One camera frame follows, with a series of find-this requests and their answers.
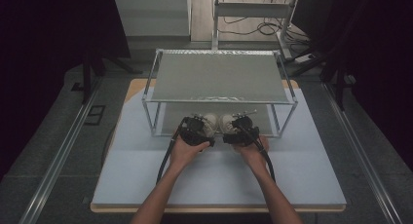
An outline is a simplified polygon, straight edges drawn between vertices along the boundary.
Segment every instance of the metal frame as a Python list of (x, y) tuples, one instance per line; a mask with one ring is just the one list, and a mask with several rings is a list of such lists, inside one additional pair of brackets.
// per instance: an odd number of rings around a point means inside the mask
[(286, 30), (291, 22), (295, 3), (292, 0), (288, 4), (275, 3), (220, 3), (214, 0), (213, 3), (213, 31), (212, 49), (218, 50), (218, 18), (220, 17), (247, 17), (247, 18), (279, 18), (282, 20), (281, 32), (277, 32), (277, 38), (282, 48), (282, 55), (285, 59), (292, 59), (291, 52), (286, 45), (284, 38)]
[(334, 91), (331, 85), (326, 83), (321, 83), (322, 87), (330, 101), (331, 108), (337, 117), (343, 131), (349, 140), (350, 146), (355, 153), (356, 159), (365, 175), (368, 184), (376, 197), (377, 203), (386, 216), (388, 223), (401, 224), (403, 223), (397, 208), (395, 207), (394, 201), (391, 198), (389, 192), (387, 191), (382, 179), (376, 168), (371, 164), (368, 159), (367, 153), (364, 151), (363, 145), (359, 141), (356, 131), (353, 129), (352, 124), (347, 118), (346, 112), (341, 110), (340, 106), (335, 101)]
[[(156, 51), (156, 55), (155, 55), (155, 60), (153, 62), (152, 65), (152, 69), (150, 71), (147, 83), (146, 83), (146, 87), (143, 93), (143, 97), (142, 97), (142, 104), (143, 107), (145, 109), (145, 113), (146, 113), (146, 118), (148, 120), (148, 124), (152, 133), (152, 136), (170, 136), (170, 134), (156, 134), (156, 128), (157, 128), (157, 124), (159, 121), (159, 114), (160, 114), (160, 110), (161, 110), (161, 105), (164, 102), (182, 102), (182, 103), (188, 103), (191, 101), (188, 100), (167, 100), (167, 99), (157, 99), (157, 100), (152, 100), (151, 98), (148, 98), (148, 91), (149, 91), (149, 86), (150, 83), (152, 81), (153, 78), (153, 74), (154, 74), (154, 70), (158, 69), (161, 63), (161, 59), (162, 59), (162, 55), (163, 54), (189, 54), (189, 53), (197, 53), (197, 54), (201, 54), (201, 53), (205, 53), (205, 54), (214, 54), (214, 53), (228, 53), (228, 54), (236, 54), (236, 53), (256, 53), (256, 54), (266, 54), (266, 53), (272, 53), (272, 55), (274, 56), (274, 59), (280, 63), (281, 65), (281, 69), (282, 69), (282, 73), (285, 77), (285, 80), (288, 84), (288, 89), (289, 92), (291, 94), (291, 99), (289, 102), (278, 102), (278, 101), (248, 101), (247, 103), (256, 103), (256, 104), (269, 104), (271, 105), (271, 109), (272, 109), (272, 113), (273, 113), (273, 117), (274, 117), (274, 121), (275, 121), (275, 125), (276, 125), (276, 134), (274, 135), (267, 135), (269, 137), (282, 137), (282, 134), (285, 130), (285, 127), (287, 126), (297, 104), (298, 104), (298, 100), (295, 96), (294, 93), (294, 89), (291, 86), (291, 82), (288, 78), (287, 72), (285, 70), (285, 67), (283, 66), (282, 63), (282, 58), (281, 58), (281, 52), (280, 51), (271, 51), (271, 52), (256, 52), (256, 51), (251, 51), (251, 52), (247, 52), (247, 51), (190, 51), (190, 50), (162, 50), (162, 49), (158, 49)], [(155, 113), (155, 117), (154, 119), (151, 118), (151, 115), (149, 113), (149, 107), (148, 107), (148, 103), (157, 103), (157, 109), (156, 109), (156, 113)], [(210, 100), (197, 100), (196, 102), (198, 103), (208, 103), (211, 102)], [(219, 103), (235, 103), (236, 101), (234, 100), (222, 100), (219, 101)], [(283, 123), (283, 125), (280, 125), (280, 121), (279, 118), (277, 116), (277, 111), (276, 111), (276, 105), (290, 105), (291, 109), (289, 111), (289, 114), (287, 116), (287, 118), (285, 119), (285, 122)]]
[(85, 123), (86, 117), (91, 109), (94, 99), (97, 95), (97, 91), (102, 82), (101, 77), (94, 78), (94, 83), (91, 90), (90, 98), (82, 104), (82, 107), (79, 110), (78, 115), (76, 116), (75, 121), (70, 127), (69, 132), (61, 143), (55, 157), (53, 158), (51, 164), (48, 167), (45, 175), (43, 176), (42, 181), (37, 187), (36, 192), (33, 194), (31, 201), (29, 202), (24, 214), (21, 216), (19, 224), (29, 224), (36, 223), (40, 213), (43, 210), (46, 201), (49, 198), (49, 195), (54, 188), (58, 175), (63, 168), (64, 163), (70, 153), (70, 150), (76, 140), (77, 135), (79, 134), (81, 127)]

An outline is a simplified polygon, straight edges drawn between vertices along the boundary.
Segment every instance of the black cable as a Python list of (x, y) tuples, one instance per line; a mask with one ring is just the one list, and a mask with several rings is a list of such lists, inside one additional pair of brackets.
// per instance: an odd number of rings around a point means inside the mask
[(231, 34), (237, 34), (237, 35), (249, 35), (249, 34), (252, 34), (252, 33), (258, 31), (258, 29), (255, 29), (255, 30), (250, 31), (250, 32), (221, 31), (221, 30), (219, 30), (219, 29), (218, 29), (218, 31), (219, 31), (220, 33), (231, 33)]
[(176, 139), (178, 138), (178, 135), (179, 135), (179, 133), (180, 133), (180, 131), (181, 131), (181, 129), (182, 129), (182, 125), (183, 125), (183, 123), (184, 123), (185, 120), (186, 120), (186, 118), (183, 118), (183, 119), (182, 119), (181, 123), (179, 124), (178, 129), (176, 130), (175, 134), (174, 134), (174, 135), (172, 136), (172, 138), (170, 139), (167, 153), (165, 154), (164, 159), (162, 160), (161, 166), (159, 167), (158, 177), (157, 177), (157, 179), (156, 179), (156, 184), (158, 184), (159, 180), (161, 180), (161, 178), (162, 178), (162, 174), (164, 173), (165, 164), (166, 164), (167, 161), (168, 161), (170, 152), (172, 152), (173, 145), (175, 145)]
[(257, 146), (258, 151), (261, 153), (261, 155), (264, 157), (265, 161), (268, 164), (268, 169), (270, 170), (270, 175), (273, 178), (273, 180), (276, 182), (276, 177), (274, 176), (274, 168), (273, 168), (273, 163), (271, 162), (270, 157), (268, 156), (267, 151), (265, 150), (264, 146), (262, 143), (259, 143), (246, 129), (243, 128), (243, 126), (238, 125), (236, 128), (239, 128), (241, 131), (243, 131), (246, 136), (248, 136), (249, 139), (251, 139), (254, 144)]
[(241, 19), (236, 19), (234, 21), (227, 21), (226, 18), (224, 17), (224, 22), (227, 23), (227, 24), (231, 24), (231, 23), (242, 21), (244, 19), (248, 19), (248, 18), (241, 18)]
[[(268, 33), (268, 32), (262, 31), (261, 29), (262, 29), (263, 27), (268, 27), (268, 28), (270, 28), (270, 29), (272, 30), (272, 32)], [(259, 31), (261, 34), (266, 35), (266, 36), (271, 36), (271, 35), (276, 34), (276, 33), (277, 33), (280, 29), (282, 29), (282, 28), (281, 28), (279, 25), (275, 24), (275, 23), (266, 22), (265, 19), (264, 19), (264, 22), (261, 22), (260, 24), (258, 24), (257, 29), (258, 29), (258, 31)]]

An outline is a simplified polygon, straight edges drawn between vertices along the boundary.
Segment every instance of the floor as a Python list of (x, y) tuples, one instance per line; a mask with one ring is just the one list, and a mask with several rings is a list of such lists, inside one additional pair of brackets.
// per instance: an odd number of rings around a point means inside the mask
[[(172, 43), (179, 47), (181, 42)], [(186, 42), (191, 48), (200, 44)], [(136, 75), (105, 61), (107, 72), (102, 78), (93, 106), (105, 106), (101, 121), (90, 115), (79, 131), (56, 184), (43, 207), (37, 223), (129, 223), (131, 213), (97, 214), (90, 211), (104, 152), (110, 142), (131, 79), (147, 77), (151, 58), (131, 60)], [(288, 72), (299, 68), (289, 63)], [(294, 78), (309, 105), (320, 138), (342, 186), (348, 206), (340, 213), (300, 213), (305, 223), (392, 223), (388, 222), (355, 156), (351, 142), (319, 81), (322, 67)], [(9, 173), (0, 183), (0, 223), (18, 223), (42, 177), (69, 132), (81, 106), (83, 95), (72, 87), (82, 83), (81, 67), (66, 73), (64, 87), (44, 122), (27, 144)], [(390, 142), (369, 119), (351, 94), (344, 95), (345, 113), (357, 139), (376, 169), (404, 223), (413, 220), (413, 173), (398, 156)], [(163, 223), (270, 223), (268, 214), (165, 214)]]

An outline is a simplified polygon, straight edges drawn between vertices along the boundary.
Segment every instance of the wire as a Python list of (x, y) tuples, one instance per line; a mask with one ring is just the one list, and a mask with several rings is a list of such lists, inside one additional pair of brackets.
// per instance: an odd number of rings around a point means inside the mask
[(218, 29), (218, 31), (219, 31), (220, 33), (231, 33), (231, 34), (236, 34), (236, 35), (249, 35), (249, 34), (252, 34), (252, 33), (258, 31), (258, 29), (255, 29), (255, 30), (250, 31), (250, 32), (222, 31), (222, 30), (219, 30), (219, 29)]
[(234, 21), (227, 21), (226, 18), (224, 17), (224, 22), (226, 22), (227, 24), (231, 24), (231, 23), (234, 23), (234, 22), (242, 21), (244, 19), (248, 19), (248, 18), (241, 18), (241, 19), (237, 19), (237, 20), (234, 20)]
[(241, 131), (243, 131), (246, 136), (248, 136), (249, 139), (251, 139), (254, 144), (257, 146), (258, 151), (261, 153), (261, 155), (264, 157), (265, 161), (267, 162), (268, 169), (270, 170), (270, 175), (273, 178), (273, 180), (276, 182), (276, 177), (274, 176), (274, 168), (273, 168), (273, 163), (271, 162), (270, 157), (268, 156), (267, 151), (265, 150), (264, 146), (262, 145), (261, 139), (260, 142), (258, 142), (243, 126), (237, 125), (237, 128), (239, 128)]
[(175, 145), (176, 139), (178, 138), (178, 135), (179, 135), (179, 133), (182, 129), (182, 125), (185, 121), (186, 121), (186, 118), (183, 118), (181, 123), (179, 124), (179, 127), (176, 130), (175, 134), (170, 139), (169, 147), (167, 149), (167, 152), (165, 153), (164, 159), (161, 162), (161, 166), (159, 167), (158, 177), (156, 179), (156, 184), (158, 184), (159, 180), (161, 180), (161, 178), (162, 178), (162, 174), (164, 173), (164, 168), (165, 168), (165, 165), (167, 164), (170, 152), (172, 152), (173, 145)]

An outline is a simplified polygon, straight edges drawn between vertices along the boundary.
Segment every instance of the metal rod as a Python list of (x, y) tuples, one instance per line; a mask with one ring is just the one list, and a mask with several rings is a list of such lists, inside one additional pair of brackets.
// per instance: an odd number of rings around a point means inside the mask
[(283, 71), (283, 73), (284, 73), (286, 83), (288, 84), (289, 92), (291, 93), (291, 97), (292, 97), (292, 99), (294, 100), (294, 102), (297, 103), (297, 102), (298, 102), (298, 101), (297, 101), (297, 97), (295, 96), (294, 89), (293, 89), (292, 86), (291, 86), (291, 81), (289, 80), (288, 74), (286, 73), (286, 69), (285, 69), (285, 67), (284, 67), (284, 65), (283, 65), (280, 51), (275, 51), (275, 52), (274, 52), (274, 55), (276, 55), (276, 62), (277, 62), (277, 59), (278, 59), (278, 60), (280, 61), (280, 64), (282, 65), (282, 71)]
[(149, 129), (151, 130), (152, 136), (154, 135), (154, 127), (152, 125), (151, 116), (149, 114), (148, 103), (145, 100), (142, 100), (143, 108), (145, 109), (146, 119), (148, 120)]
[(73, 143), (75, 142), (76, 137), (81, 127), (83, 126), (86, 117), (88, 116), (89, 110), (91, 109), (94, 98), (100, 87), (101, 79), (101, 77), (95, 78), (91, 97), (85, 104), (82, 105), (81, 109), (79, 110), (75, 121), (70, 127), (69, 132), (64, 138), (60, 148), (58, 149), (55, 157), (49, 165), (46, 174), (43, 176), (42, 181), (40, 182), (24, 214), (22, 215), (19, 221), (20, 224), (36, 223), (37, 219), (39, 218), (39, 215), (42, 212), (42, 209), (55, 186), (58, 175), (60, 174), (64, 163), (66, 162), (67, 156), (70, 153)]
[(399, 224), (402, 223), (398, 212), (394, 206), (389, 193), (387, 192), (379, 174), (376, 169), (370, 163), (370, 160), (365, 153), (362, 144), (358, 140), (355, 130), (353, 129), (347, 115), (344, 111), (340, 109), (338, 104), (335, 102), (333, 90), (330, 86), (327, 86), (325, 83), (322, 83), (324, 90), (330, 100), (330, 104), (336, 114), (336, 117), (341, 124), (346, 137), (349, 139), (350, 145), (355, 153), (356, 159), (360, 164), (360, 167), (366, 177), (367, 182), (369, 183), (373, 194), (376, 196), (377, 202), (382, 209), (388, 223)]
[(213, 30), (212, 30), (212, 46), (213, 51), (218, 50), (218, 8), (219, 0), (215, 0), (213, 3)]
[(277, 117), (276, 107), (274, 105), (271, 105), (271, 110), (273, 111), (274, 123), (276, 124), (277, 128), (277, 136), (280, 136), (280, 123), (279, 118)]
[(291, 22), (292, 13), (294, 12), (295, 2), (296, 2), (296, 1), (297, 1), (297, 0), (291, 0), (291, 2), (288, 3), (288, 13), (287, 13), (287, 16), (286, 16), (286, 17), (283, 19), (283, 21), (282, 21), (282, 32), (281, 32), (281, 35), (280, 35), (280, 37), (281, 37), (282, 39), (285, 38), (286, 30), (288, 29), (289, 24), (290, 24), (290, 22)]
[(162, 50), (157, 50), (156, 53), (155, 53), (155, 59), (154, 59), (154, 62), (152, 64), (151, 72), (149, 72), (149, 77), (148, 77), (148, 81), (146, 82), (145, 91), (143, 92), (142, 100), (146, 99), (146, 96), (148, 95), (148, 90), (149, 90), (149, 85), (151, 84), (152, 75), (154, 73), (154, 69), (155, 69), (155, 66), (157, 64), (157, 60), (160, 58), (160, 53), (161, 52), (162, 52)]
[(154, 120), (154, 132), (156, 132), (156, 127), (158, 126), (159, 112), (161, 110), (161, 102), (158, 102), (158, 107), (156, 109), (155, 120)]
[(283, 132), (284, 132), (284, 130), (285, 130), (285, 128), (286, 128), (286, 125), (287, 125), (288, 122), (289, 122), (289, 119), (291, 119), (292, 113), (294, 113), (294, 110), (295, 110), (295, 108), (297, 107), (297, 104), (298, 104), (298, 102), (295, 102), (295, 103), (291, 106), (291, 111), (289, 111), (289, 114), (288, 114), (288, 116), (286, 117), (285, 123), (282, 125), (282, 131), (280, 132), (280, 137), (282, 136), (282, 134), (283, 134)]
[(281, 101), (267, 101), (267, 100), (249, 100), (249, 101), (242, 101), (239, 102), (238, 100), (208, 100), (208, 99), (202, 99), (202, 100), (193, 100), (193, 99), (174, 99), (174, 100), (169, 100), (169, 99), (151, 99), (151, 100), (145, 100), (146, 102), (172, 102), (172, 103), (187, 103), (189, 102), (197, 102), (197, 103), (232, 103), (232, 104), (279, 104), (279, 105), (291, 105), (292, 102), (281, 102)]

